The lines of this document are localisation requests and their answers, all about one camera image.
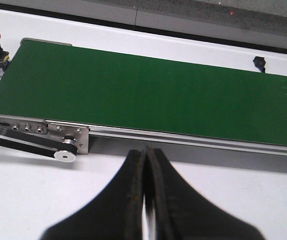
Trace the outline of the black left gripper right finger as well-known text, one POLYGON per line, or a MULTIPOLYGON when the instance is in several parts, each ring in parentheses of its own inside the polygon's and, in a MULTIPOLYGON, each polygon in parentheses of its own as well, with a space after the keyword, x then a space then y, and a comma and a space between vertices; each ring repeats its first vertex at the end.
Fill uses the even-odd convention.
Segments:
POLYGON ((145 197, 154 240, 262 240, 254 226, 198 193, 159 148, 145 150, 145 197))

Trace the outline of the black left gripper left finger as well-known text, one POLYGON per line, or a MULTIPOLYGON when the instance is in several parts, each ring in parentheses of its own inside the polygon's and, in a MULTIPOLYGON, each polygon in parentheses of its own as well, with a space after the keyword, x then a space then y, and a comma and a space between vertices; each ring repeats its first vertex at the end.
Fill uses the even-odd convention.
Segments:
POLYGON ((144 153, 130 150, 112 180, 87 205, 49 227, 43 240, 142 239, 144 153))

